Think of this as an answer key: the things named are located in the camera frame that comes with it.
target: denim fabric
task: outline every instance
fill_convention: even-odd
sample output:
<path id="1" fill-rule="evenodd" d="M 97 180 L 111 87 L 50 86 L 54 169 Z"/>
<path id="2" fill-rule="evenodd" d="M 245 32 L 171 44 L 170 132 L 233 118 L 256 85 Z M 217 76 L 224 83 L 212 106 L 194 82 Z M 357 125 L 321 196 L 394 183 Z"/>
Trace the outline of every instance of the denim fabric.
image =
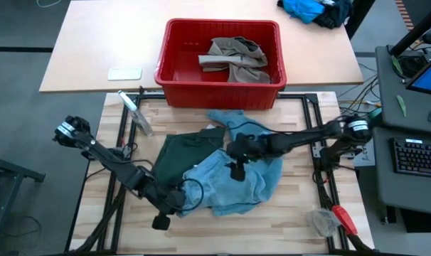
<path id="1" fill-rule="evenodd" d="M 222 112 L 220 110 L 209 110 L 208 118 L 225 125 L 230 132 L 231 140 L 235 140 L 236 134 L 238 134 L 239 132 L 242 132 L 243 134 L 246 134 L 246 135 L 269 134 L 269 132 L 266 129 L 261 127 L 262 124 L 260 124 L 259 122 L 253 119 L 246 117 L 244 115 L 244 110 L 231 110 L 227 112 Z M 246 122 L 253 122 L 261 126 L 258 126 L 255 124 L 244 124 Z M 234 127 L 238 127 L 242 124 L 244 125 L 239 128 L 231 129 Z"/>
<path id="2" fill-rule="evenodd" d="M 211 110 L 208 117 L 227 127 L 236 127 L 245 122 L 255 122 L 244 116 L 242 110 L 221 112 Z M 254 124 L 246 124 L 237 129 L 230 130 L 231 138 L 238 132 L 244 134 L 260 135 L 267 131 Z M 222 149 L 213 152 L 199 165 L 183 174 L 183 178 L 194 178 L 201 182 L 204 188 L 203 201 L 198 208 L 210 207 L 214 216 L 223 216 L 231 213 L 246 213 L 258 203 L 270 199 L 282 175 L 282 159 L 263 159 L 245 164 L 245 180 L 236 181 L 230 177 L 230 167 L 226 164 L 234 162 Z M 184 208 L 191 208 L 201 198 L 200 186 L 192 181 L 183 184 L 186 192 Z M 185 216 L 191 211 L 182 212 Z"/>

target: white card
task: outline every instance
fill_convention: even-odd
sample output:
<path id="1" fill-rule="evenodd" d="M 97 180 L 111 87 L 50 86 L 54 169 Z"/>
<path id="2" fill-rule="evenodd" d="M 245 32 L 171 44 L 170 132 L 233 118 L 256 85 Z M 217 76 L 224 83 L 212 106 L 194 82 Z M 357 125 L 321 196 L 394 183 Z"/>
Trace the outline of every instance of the white card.
<path id="1" fill-rule="evenodd" d="M 142 77 L 141 68 L 110 68 L 108 80 L 138 80 Z"/>

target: dark green shirt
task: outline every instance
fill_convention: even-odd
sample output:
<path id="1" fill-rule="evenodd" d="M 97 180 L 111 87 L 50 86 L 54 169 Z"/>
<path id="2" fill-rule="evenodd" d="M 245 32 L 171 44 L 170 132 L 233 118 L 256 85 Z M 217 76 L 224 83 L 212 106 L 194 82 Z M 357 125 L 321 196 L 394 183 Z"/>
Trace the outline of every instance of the dark green shirt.
<path id="1" fill-rule="evenodd" d="M 176 185 L 182 174 L 198 165 L 216 149 L 223 147 L 225 127 L 202 129 L 200 132 L 166 135 L 154 168 L 159 184 Z"/>

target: wooden workbench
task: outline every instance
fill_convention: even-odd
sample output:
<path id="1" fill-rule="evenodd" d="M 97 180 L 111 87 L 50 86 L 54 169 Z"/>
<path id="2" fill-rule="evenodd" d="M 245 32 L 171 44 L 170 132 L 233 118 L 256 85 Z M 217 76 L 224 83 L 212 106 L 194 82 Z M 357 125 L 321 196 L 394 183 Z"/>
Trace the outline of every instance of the wooden workbench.
<path id="1" fill-rule="evenodd" d="M 277 0 L 71 1 L 41 92 L 161 89 L 154 71 L 172 18 L 273 20 L 280 25 L 288 86 L 361 84 L 345 28 L 290 18 Z M 140 80 L 108 81 L 110 68 L 139 66 Z"/>
<path id="2" fill-rule="evenodd" d="M 338 117 L 339 106 L 335 93 L 319 92 L 318 96 L 323 121 L 328 122 Z M 197 132 L 209 123 L 216 124 L 206 117 L 207 110 L 172 108 L 165 100 L 142 102 L 140 109 L 151 122 L 155 135 L 148 138 L 137 132 L 135 142 L 139 148 L 133 159 L 155 161 L 166 134 Z M 106 147 L 115 146 L 122 108 L 123 104 L 117 94 L 107 95 L 97 133 L 97 140 Z M 248 111 L 246 114 L 271 129 L 306 128 L 301 100 L 276 100 L 270 110 Z M 341 164 L 350 166 L 351 162 L 344 160 Z M 91 163 L 88 174 L 101 168 L 100 163 Z M 138 200 L 128 193 L 118 253 L 327 252 L 326 240 L 318 238 L 305 220 L 309 211 L 319 207 L 316 185 L 311 179 L 313 170 L 309 146 L 293 149 L 284 156 L 282 179 L 268 202 L 245 215 L 233 214 L 216 218 L 208 209 L 200 209 L 182 219 L 172 216 L 171 226 L 167 231 L 153 230 L 151 224 L 158 213 L 157 209 L 146 199 Z M 80 246 L 101 219 L 109 175 L 108 171 L 104 171 L 86 182 L 71 249 Z M 373 246 L 356 174 L 351 170 L 339 169 L 334 175 L 342 206 L 351 214 L 362 241 Z"/>

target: black keyboard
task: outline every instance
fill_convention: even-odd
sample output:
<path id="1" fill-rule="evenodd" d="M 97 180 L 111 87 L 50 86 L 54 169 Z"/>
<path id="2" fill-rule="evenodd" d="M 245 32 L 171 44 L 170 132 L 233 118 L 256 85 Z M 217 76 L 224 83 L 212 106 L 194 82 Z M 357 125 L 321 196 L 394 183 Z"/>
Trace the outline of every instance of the black keyboard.
<path id="1" fill-rule="evenodd" d="M 419 139 L 390 139 L 394 171 L 431 177 L 431 142 Z"/>

